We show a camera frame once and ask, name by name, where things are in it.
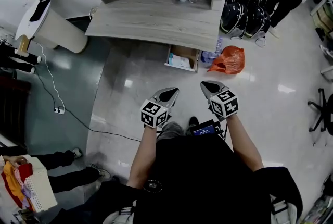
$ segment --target electrical outlet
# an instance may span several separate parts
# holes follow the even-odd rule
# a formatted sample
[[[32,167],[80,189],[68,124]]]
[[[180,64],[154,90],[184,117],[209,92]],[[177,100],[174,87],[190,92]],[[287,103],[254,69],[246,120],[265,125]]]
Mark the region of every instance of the electrical outlet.
[[[64,109],[60,109],[60,108],[55,108],[54,109],[54,113],[60,114],[60,115],[64,115],[65,114],[65,110]]]

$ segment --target power cord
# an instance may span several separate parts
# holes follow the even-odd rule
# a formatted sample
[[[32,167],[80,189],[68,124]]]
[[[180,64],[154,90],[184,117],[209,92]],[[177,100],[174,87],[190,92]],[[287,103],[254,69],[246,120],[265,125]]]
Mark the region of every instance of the power cord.
[[[45,58],[45,65],[46,65],[46,67],[47,67],[47,70],[48,70],[49,74],[50,74],[51,77],[52,77],[53,87],[54,87],[54,89],[56,90],[56,92],[57,92],[57,94],[58,94],[58,98],[61,100],[62,105],[56,107],[55,99],[54,99],[53,95],[51,94],[51,92],[45,87],[45,84],[44,84],[44,82],[42,81],[42,79],[41,79],[41,77],[40,77],[40,75],[39,75],[37,69],[35,69],[35,72],[36,72],[36,74],[37,74],[39,80],[41,81],[44,90],[45,90],[45,91],[51,96],[51,98],[52,98],[52,100],[53,100],[54,109],[58,109],[58,110],[59,110],[59,108],[62,107],[62,108],[64,109],[64,111],[67,111],[68,113],[70,113],[70,114],[71,114],[71,115],[72,115],[72,116],[73,116],[73,117],[74,117],[79,123],[81,123],[84,127],[86,127],[87,129],[89,129],[89,130],[91,130],[91,131],[93,131],[93,132],[107,133],[107,134],[111,134],[111,135],[120,136],[120,137],[123,137],[123,138],[129,139],[129,140],[131,140],[131,141],[141,142],[140,140],[133,139],[133,138],[129,138],[129,137],[126,137],[126,136],[124,136],[124,135],[117,134],[117,133],[112,133],[112,132],[108,132],[108,131],[98,131],[98,130],[93,130],[93,129],[89,128],[89,126],[86,125],[81,119],[79,119],[79,118],[78,118],[78,117],[77,117],[77,116],[76,116],[71,110],[65,108],[65,105],[64,105],[64,103],[63,103],[63,100],[60,98],[60,96],[59,96],[59,92],[58,92],[58,90],[57,90],[56,87],[55,87],[53,75],[51,74],[51,72],[50,72],[50,70],[49,70],[49,68],[48,68],[48,65],[47,65],[47,62],[46,62],[46,55],[43,53],[43,47],[42,47],[41,44],[39,44],[39,45],[40,45],[40,47],[42,48],[42,55],[43,55],[44,58]]]

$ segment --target orange plastic bag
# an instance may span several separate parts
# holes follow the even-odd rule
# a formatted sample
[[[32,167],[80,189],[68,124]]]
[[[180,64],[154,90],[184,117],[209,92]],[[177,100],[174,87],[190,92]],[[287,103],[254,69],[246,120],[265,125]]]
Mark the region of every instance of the orange plastic bag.
[[[231,45],[223,49],[221,55],[214,60],[208,71],[216,70],[226,74],[238,74],[243,70],[244,66],[244,49]]]

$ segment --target tile floor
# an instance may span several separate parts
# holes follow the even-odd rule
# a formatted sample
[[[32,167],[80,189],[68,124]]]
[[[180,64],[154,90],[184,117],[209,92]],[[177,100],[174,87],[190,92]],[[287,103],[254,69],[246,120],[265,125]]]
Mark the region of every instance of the tile floor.
[[[265,164],[283,165],[290,170],[303,198],[303,215],[306,214],[333,168],[333,142],[329,135],[319,138],[319,132],[308,133],[316,112],[306,102],[318,101],[319,87],[327,95],[332,89],[319,74],[328,62],[319,49],[320,40],[309,11],[308,4],[294,10],[278,26],[281,38],[267,34],[264,48],[246,40],[224,39],[224,46],[245,49],[245,68],[236,76],[207,72],[203,64],[197,73],[170,68],[164,65],[166,46],[118,40],[101,77],[91,128],[140,139],[141,104],[158,89],[170,86],[181,91],[172,120],[183,126],[192,115],[200,122],[207,121],[214,116],[207,109],[199,83],[221,81],[239,95],[239,116]],[[137,148],[137,142],[115,135],[95,132],[88,135],[90,161],[123,178],[129,176]]]

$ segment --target black pants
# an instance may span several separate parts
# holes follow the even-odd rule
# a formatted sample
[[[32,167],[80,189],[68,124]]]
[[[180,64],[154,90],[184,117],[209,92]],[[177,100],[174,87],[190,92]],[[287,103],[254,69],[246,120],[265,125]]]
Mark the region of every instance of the black pants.
[[[277,9],[274,11],[274,7],[279,3]],[[271,16],[271,27],[275,27],[278,23],[283,20],[290,11],[300,5],[302,0],[267,0],[267,12],[273,13]]]
[[[27,63],[16,62],[11,57],[21,59]],[[15,48],[6,45],[4,42],[0,44],[0,67],[19,69],[30,72],[32,65],[37,64],[37,56],[29,54],[27,57],[15,54]]]
[[[72,151],[66,151],[65,153],[55,152],[51,155],[34,155],[32,157],[37,157],[47,170],[60,166],[69,166],[74,161],[74,154]],[[86,167],[83,170],[61,176],[48,176],[54,193],[72,190],[75,187],[92,183],[98,178],[98,170],[91,167]]]

